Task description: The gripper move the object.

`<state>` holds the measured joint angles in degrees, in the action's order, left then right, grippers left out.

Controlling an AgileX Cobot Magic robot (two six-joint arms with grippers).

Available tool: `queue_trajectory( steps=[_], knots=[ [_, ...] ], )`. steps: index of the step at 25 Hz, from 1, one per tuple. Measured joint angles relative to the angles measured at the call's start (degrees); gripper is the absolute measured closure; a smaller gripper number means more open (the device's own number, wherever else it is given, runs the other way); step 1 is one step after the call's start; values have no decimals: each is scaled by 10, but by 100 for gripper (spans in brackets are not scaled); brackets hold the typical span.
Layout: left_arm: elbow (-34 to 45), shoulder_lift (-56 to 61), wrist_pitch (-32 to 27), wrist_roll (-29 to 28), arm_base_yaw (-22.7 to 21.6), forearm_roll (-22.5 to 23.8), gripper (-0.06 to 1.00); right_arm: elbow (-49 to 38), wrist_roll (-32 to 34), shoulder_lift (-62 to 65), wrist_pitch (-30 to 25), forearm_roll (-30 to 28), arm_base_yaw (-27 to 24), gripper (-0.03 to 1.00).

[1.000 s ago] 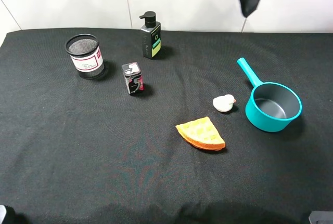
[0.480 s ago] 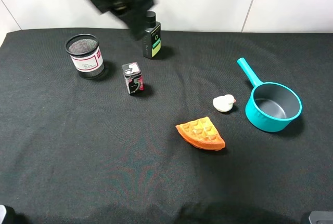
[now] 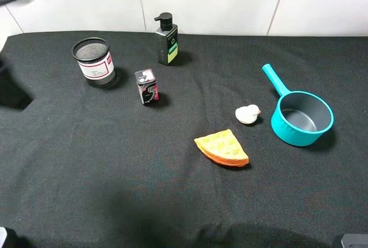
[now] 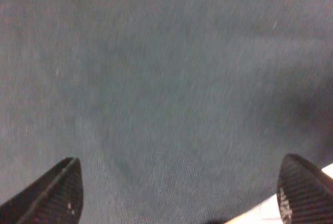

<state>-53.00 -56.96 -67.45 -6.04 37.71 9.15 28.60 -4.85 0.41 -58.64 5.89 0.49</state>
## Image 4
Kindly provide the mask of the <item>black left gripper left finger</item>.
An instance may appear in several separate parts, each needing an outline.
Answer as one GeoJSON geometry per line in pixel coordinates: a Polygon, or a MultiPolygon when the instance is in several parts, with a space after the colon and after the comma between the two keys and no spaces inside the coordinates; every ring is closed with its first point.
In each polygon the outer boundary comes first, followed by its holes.
{"type": "Polygon", "coordinates": [[[1,205],[1,223],[79,223],[84,202],[81,162],[67,157],[1,205]]]}

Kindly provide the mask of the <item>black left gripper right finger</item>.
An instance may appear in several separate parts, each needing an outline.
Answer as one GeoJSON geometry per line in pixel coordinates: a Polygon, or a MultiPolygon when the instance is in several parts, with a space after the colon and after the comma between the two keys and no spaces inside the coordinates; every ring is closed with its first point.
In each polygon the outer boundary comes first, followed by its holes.
{"type": "Polygon", "coordinates": [[[332,223],[332,178],[297,154],[284,156],[276,196],[282,223],[332,223]]]}

